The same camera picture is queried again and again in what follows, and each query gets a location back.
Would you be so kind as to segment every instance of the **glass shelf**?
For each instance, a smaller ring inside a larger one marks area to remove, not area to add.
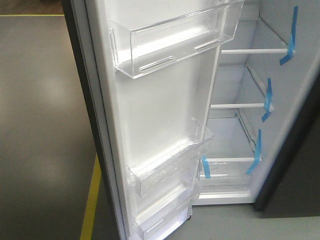
[[[135,29],[109,21],[115,67],[136,79],[233,39],[243,0]]]
[[[199,158],[210,149],[213,134],[195,118],[187,129],[188,136],[171,151],[141,168],[128,166],[129,184],[140,197],[152,192],[159,184],[162,184],[162,188],[171,188],[173,178],[186,186],[193,184]]]

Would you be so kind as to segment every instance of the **blue tape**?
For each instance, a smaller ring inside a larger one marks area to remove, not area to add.
[[[207,157],[206,156],[202,156],[201,157],[201,161],[202,161],[202,165],[203,165],[203,170],[204,170],[204,176],[206,179],[210,179],[210,167],[209,167],[209,163],[207,161]]]
[[[262,148],[262,131],[261,129],[259,129],[258,139],[256,141],[255,151],[254,151],[254,160],[252,165],[245,172],[245,174],[250,175],[253,172],[253,170],[255,170],[255,168],[259,165],[261,161],[261,148]]]
[[[288,53],[285,57],[280,59],[280,66],[290,61],[295,55],[296,49],[296,32],[297,32],[297,20],[298,20],[298,6],[295,6],[293,9],[293,18],[291,25],[291,37],[290,43],[288,46]]]
[[[262,116],[262,122],[264,123],[269,116],[271,115],[271,112],[273,111],[273,106],[272,106],[272,85],[271,85],[271,78],[268,78],[268,88],[266,90],[265,94],[265,101],[264,101],[264,109],[265,109],[265,114]]]

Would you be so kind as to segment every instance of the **crisper drawer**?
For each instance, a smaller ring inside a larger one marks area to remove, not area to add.
[[[234,0],[135,29],[110,20],[115,67],[136,79],[226,43],[234,37],[243,3]]]
[[[127,167],[129,186],[140,197],[149,193],[170,191],[175,185],[189,186],[197,174],[199,159],[210,149],[212,132],[193,118],[188,126],[188,135],[173,149],[158,158],[151,159],[142,167]]]
[[[253,157],[209,158],[207,159],[210,177],[202,167],[200,182],[202,192],[226,192],[248,188],[250,176],[246,171],[253,163]]]

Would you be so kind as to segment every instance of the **refrigerator door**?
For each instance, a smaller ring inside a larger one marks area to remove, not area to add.
[[[119,238],[162,240],[199,196],[219,46],[243,1],[63,5]]]

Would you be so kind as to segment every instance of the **yellow stripe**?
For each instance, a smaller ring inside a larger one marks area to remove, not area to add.
[[[63,17],[64,14],[0,14],[0,17]]]
[[[86,208],[82,223],[80,240],[91,240],[92,231],[94,228],[100,179],[101,170],[98,157],[96,156],[94,161],[93,173],[91,177],[88,199],[86,201]]]

